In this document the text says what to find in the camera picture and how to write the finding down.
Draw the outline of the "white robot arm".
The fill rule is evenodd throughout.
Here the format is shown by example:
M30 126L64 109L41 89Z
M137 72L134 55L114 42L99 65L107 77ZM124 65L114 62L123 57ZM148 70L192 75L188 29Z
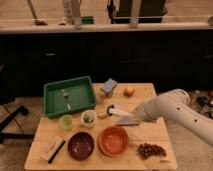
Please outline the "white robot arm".
M159 117L170 119L213 147L213 120L189 107L190 96L182 89L174 89L139 103L134 114L143 122Z

